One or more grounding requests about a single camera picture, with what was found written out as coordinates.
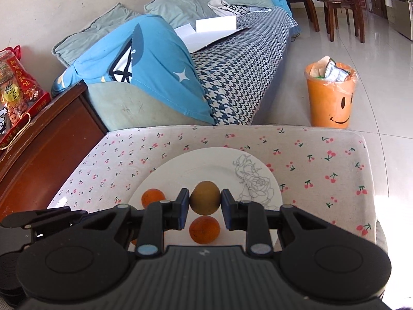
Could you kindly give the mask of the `orange tangerine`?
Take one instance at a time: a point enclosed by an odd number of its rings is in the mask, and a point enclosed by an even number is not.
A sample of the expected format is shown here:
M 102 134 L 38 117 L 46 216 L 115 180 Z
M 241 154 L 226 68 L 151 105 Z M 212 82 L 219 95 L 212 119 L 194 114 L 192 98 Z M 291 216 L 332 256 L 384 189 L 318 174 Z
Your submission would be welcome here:
M 153 202 L 160 202 L 166 200 L 164 193 L 156 188 L 146 190 L 141 196 L 141 205 L 143 208 L 147 208 L 149 204 Z
M 190 224 L 189 234 L 197 244 L 210 244 L 219 237 L 220 225 L 213 217 L 201 216 Z

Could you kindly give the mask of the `brown kiwi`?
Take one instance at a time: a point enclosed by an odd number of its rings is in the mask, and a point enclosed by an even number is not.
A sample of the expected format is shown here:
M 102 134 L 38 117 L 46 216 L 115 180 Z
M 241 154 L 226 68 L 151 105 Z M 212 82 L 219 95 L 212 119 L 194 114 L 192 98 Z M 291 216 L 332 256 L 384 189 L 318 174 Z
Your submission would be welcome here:
M 211 181 L 196 185 L 190 196 L 190 207 L 199 215 L 211 215 L 220 207 L 220 190 Z

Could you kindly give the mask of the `dark red wooden cabinet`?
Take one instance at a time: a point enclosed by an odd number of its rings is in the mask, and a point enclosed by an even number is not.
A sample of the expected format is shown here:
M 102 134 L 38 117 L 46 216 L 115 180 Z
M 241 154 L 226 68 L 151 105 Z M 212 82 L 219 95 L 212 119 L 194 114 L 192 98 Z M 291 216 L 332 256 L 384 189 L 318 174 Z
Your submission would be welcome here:
M 45 209 L 108 129 L 78 83 L 45 107 L 1 153 L 1 217 Z

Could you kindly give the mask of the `cherry print tablecloth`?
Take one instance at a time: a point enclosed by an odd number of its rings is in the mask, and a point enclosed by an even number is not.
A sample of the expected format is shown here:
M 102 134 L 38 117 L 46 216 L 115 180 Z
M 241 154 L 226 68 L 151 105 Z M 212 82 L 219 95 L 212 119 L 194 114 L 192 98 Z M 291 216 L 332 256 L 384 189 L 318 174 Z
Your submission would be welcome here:
M 349 130 L 292 126 L 169 126 L 109 132 L 52 199 L 93 212 L 141 208 L 155 188 L 173 200 L 203 181 L 236 200 L 277 210 L 292 204 L 376 239 L 374 185 L 365 139 Z

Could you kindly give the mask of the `white plate with rose drawing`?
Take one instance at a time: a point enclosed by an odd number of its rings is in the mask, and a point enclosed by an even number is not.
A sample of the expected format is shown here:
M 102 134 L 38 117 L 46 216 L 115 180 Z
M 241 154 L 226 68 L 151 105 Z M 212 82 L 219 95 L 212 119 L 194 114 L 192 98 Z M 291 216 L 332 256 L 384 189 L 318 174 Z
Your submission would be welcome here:
M 279 185 L 270 169 L 258 158 L 231 148 L 204 148 L 179 155 L 157 168 L 137 188 L 129 203 L 143 208 L 141 198 L 149 189 L 158 189 L 168 200 L 175 200 L 181 189 L 190 194 L 218 193 L 228 189 L 236 201 L 253 201 L 264 208 L 277 210 L 282 205 Z M 246 232 L 226 229 L 221 208 L 211 215 L 220 226 L 220 233 L 210 243 L 193 240 L 190 227 L 201 215 L 189 207 L 183 230 L 169 230 L 164 234 L 164 246 L 243 246 Z

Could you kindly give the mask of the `red snack gift bag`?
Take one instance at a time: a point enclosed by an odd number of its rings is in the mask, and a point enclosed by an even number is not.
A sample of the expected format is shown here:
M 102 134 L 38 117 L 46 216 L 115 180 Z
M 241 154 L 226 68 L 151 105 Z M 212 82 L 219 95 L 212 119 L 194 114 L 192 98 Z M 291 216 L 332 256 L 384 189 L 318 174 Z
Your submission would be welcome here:
M 1 150 L 6 150 L 51 102 L 21 63 L 20 46 L 1 50 Z

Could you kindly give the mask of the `light green sofa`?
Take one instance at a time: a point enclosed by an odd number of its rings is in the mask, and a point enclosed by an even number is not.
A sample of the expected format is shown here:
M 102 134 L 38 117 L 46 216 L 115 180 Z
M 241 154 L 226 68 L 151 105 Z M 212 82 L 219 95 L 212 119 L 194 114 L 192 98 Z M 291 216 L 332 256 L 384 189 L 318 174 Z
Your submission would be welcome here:
M 157 15 L 137 16 L 98 40 L 55 80 L 79 82 L 109 129 L 151 125 L 248 125 L 279 65 L 279 8 L 237 18 L 236 33 L 190 52 Z

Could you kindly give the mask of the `orange smiley trash bin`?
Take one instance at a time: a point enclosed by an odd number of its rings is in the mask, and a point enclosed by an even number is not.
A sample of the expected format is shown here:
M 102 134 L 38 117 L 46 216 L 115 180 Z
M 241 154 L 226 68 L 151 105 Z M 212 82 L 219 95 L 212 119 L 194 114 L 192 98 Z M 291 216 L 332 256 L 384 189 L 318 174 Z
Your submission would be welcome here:
M 305 68 L 313 127 L 349 126 L 358 74 L 326 55 Z

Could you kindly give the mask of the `blue patterned blanket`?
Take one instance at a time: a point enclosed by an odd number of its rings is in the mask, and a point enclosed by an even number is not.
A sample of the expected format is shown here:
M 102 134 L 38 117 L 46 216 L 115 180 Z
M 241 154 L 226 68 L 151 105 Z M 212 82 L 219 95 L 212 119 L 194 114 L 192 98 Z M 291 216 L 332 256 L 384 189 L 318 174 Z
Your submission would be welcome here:
M 127 83 L 180 114 L 215 123 L 188 49 L 157 15 L 138 16 L 98 40 L 55 80 L 52 96 L 80 81 Z

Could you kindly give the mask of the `houndstooth sofa cover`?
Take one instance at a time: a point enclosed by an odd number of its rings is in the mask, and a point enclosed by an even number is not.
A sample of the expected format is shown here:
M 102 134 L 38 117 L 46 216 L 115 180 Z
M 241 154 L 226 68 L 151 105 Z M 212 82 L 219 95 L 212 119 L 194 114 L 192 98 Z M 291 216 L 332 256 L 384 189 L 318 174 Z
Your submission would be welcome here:
M 284 9 L 237 18 L 239 31 L 192 55 L 218 125 L 265 121 L 298 23 Z

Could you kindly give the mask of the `white paper sheets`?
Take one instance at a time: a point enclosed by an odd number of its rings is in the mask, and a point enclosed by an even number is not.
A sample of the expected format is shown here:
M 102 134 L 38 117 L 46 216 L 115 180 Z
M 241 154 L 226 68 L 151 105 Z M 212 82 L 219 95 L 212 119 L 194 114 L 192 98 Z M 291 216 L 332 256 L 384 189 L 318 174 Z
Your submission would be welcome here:
M 232 15 L 196 20 L 195 28 L 188 23 L 177 27 L 174 31 L 188 51 L 193 53 L 241 30 L 237 28 L 237 16 Z

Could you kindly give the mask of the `silver refrigerator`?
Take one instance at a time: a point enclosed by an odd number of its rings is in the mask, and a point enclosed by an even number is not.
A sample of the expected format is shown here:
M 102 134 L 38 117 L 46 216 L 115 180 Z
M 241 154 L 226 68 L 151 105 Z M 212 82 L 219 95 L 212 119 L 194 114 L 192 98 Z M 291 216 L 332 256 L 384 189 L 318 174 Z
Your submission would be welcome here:
M 391 3 L 395 30 L 412 40 L 412 0 L 391 0 Z

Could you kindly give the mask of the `dark wooden chair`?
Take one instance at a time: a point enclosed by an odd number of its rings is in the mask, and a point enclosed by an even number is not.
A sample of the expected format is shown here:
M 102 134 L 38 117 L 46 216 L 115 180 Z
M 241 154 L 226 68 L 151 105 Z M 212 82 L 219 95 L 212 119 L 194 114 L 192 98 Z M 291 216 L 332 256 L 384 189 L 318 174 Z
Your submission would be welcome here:
M 317 0 L 323 3 L 326 31 L 329 40 L 335 40 L 335 30 L 338 26 L 337 10 L 344 9 L 346 12 L 351 11 L 354 21 L 354 33 L 361 43 L 366 42 L 366 30 L 363 19 L 363 10 L 359 0 Z

